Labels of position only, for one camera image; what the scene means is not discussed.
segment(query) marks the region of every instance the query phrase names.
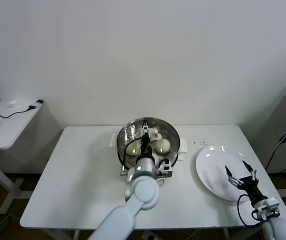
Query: white desk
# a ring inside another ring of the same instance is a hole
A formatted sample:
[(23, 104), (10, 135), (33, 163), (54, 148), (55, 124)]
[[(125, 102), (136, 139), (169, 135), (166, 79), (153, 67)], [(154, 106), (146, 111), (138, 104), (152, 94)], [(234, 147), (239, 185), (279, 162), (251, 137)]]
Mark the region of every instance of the white desk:
[[(94, 230), (113, 208), (124, 204), (126, 176), (119, 176), (116, 150), (109, 147), (112, 134), (120, 128), (67, 127), (25, 209), (21, 225), (34, 229)], [(234, 146), (246, 155), (258, 170), (258, 187), (264, 195), (277, 198), (281, 217), (286, 219), (282, 199), (238, 126), (175, 128), (181, 138), (187, 139), (188, 153), (184, 161), (174, 166), (173, 177), (165, 180), (158, 205), (138, 214), (136, 229), (243, 226), (236, 205), (212, 194), (195, 176), (196, 146), (200, 141)], [(249, 201), (240, 205), (241, 215), (249, 225), (255, 223), (252, 210)]]
[[(18, 107), (7, 107), (6, 101), (0, 101), (0, 115), (6, 117), (12, 113), (24, 111), (34, 102), (35, 101), (31, 100), (29, 102), (23, 102)], [(14, 144), (16, 139), (19, 137), (31, 119), (38, 112), (40, 107), (41, 105), (36, 109), (13, 115), (10, 118), (0, 117), (0, 150), (8, 149)], [(3, 205), (0, 208), (0, 214), (5, 214), (7, 212), (14, 199), (30, 198), (32, 191), (21, 191), (19, 189), (23, 181), (24, 180), (20, 178), (17, 179), (15, 183), (13, 183), (7, 176), (2, 173), (2, 171), (0, 171), (0, 185), (2, 185), (9, 192)]]

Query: stainless steel pot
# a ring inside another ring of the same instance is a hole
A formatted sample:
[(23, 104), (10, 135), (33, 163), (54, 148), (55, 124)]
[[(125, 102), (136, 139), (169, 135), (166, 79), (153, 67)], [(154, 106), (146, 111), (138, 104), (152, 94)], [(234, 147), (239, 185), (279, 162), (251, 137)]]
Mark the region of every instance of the stainless steel pot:
[[(143, 126), (143, 122), (147, 121), (150, 129), (157, 129), (158, 133), (162, 135), (163, 139), (167, 139), (171, 143), (170, 151), (167, 154), (159, 155), (161, 158), (168, 158), (172, 163), (172, 166), (177, 161), (178, 158), (178, 150), (180, 146), (180, 139), (176, 129), (169, 124), (168, 122), (156, 119), (154, 117), (142, 117), (136, 120), (133, 120), (127, 123), (118, 133), (117, 136), (117, 150), (118, 150), (118, 158), (120, 162), (123, 162), (123, 156), (125, 151), (125, 146), (131, 141), (138, 137), (140, 137), (140, 131)], [(153, 148), (153, 153), (155, 153), (155, 149), (153, 144), (151, 144)], [(129, 156), (126, 155), (125, 168), (129, 169), (135, 166), (137, 156)]]

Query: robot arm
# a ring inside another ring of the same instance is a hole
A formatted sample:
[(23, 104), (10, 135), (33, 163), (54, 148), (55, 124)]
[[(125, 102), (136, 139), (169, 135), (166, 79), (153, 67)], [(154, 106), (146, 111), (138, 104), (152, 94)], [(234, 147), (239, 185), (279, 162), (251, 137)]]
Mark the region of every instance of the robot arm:
[(155, 167), (147, 122), (144, 122), (143, 136), (140, 139), (142, 140), (141, 154), (136, 159), (135, 167), (129, 169), (127, 173), (126, 203), (109, 213), (90, 236), (90, 240), (125, 240), (135, 228), (138, 212), (156, 206), (159, 197), (159, 185), (156, 179), (159, 175), (172, 176), (172, 167), (169, 161), (165, 160), (158, 169)]
[(280, 218), (278, 209), (279, 202), (274, 197), (264, 196), (257, 187), (258, 178), (256, 170), (243, 161), (251, 176), (241, 179), (234, 178), (227, 166), (225, 166), (228, 181), (240, 190), (246, 191), (251, 205), (254, 208), (252, 212), (256, 214), (259, 225), (262, 225), (266, 240), (286, 240), (286, 220)]
[(132, 183), (133, 194), (128, 201), (113, 209), (90, 236), (90, 240), (125, 240), (134, 230), (136, 215), (140, 210), (148, 210), (157, 204), (159, 186), (150, 176), (140, 176)]

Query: wooden floor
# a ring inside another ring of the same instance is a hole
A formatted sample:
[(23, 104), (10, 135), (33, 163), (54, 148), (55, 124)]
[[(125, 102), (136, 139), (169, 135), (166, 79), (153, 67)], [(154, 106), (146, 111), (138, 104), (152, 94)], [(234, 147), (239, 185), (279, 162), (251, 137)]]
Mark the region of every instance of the wooden floor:
[[(38, 176), (28, 176), (25, 178), (25, 181), (22, 185), (22, 190), (33, 190), (38, 182), (39, 177)], [(275, 186), (277, 188), (286, 188), (286, 178), (284, 177), (274, 177), (272, 178), (272, 181), (274, 182)], [(0, 206), (2, 202), (4, 201), (5, 197), (7, 195), (6, 190), (4, 190), (0, 186)], [(21, 217), (21, 215), (24, 212), (24, 209), (28, 203), (28, 200), (25, 199), (17, 199), (14, 200), (8, 214), (14, 215), (18, 218)], [(229, 232), (230, 234), (234, 234), (235, 232), (239, 231), (240, 228), (230, 228)], [(191, 234), (194, 232), (194, 230), (159, 230), (159, 231), (153, 231), (155, 234), (163, 238), (164, 240), (186, 240), (189, 236), (188, 234)], [(47, 234), (42, 232), (41, 230), (37, 229), (24, 229), (20, 226), (19, 220), (14, 219), (11, 217), (10, 222), (8, 222), (8, 219), (6, 219), (1, 224), (0, 229), (0, 240), (52, 240), (51, 237), (49, 237)], [(86, 240), (92, 231), (81, 231), (80, 233), (80, 240)], [(141, 240), (142, 231), (134, 231), (130, 237), (129, 240)], [(222, 229), (200, 229), (197, 231), (197, 235), (201, 237), (195, 237), (194, 240), (224, 240), (224, 234)], [(263, 240), (264, 237), (261, 232), (258, 234), (253, 235), (249, 240)]]

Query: white plate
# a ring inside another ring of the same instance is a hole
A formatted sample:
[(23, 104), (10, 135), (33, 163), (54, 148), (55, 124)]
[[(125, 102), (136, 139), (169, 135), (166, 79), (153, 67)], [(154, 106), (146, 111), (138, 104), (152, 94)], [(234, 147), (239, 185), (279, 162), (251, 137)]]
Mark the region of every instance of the white plate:
[(236, 202), (245, 191), (238, 190), (228, 180), (225, 165), (235, 178), (249, 176), (242, 160), (246, 159), (242, 153), (226, 146), (208, 146), (201, 150), (196, 158), (196, 170), (203, 184), (220, 198)]

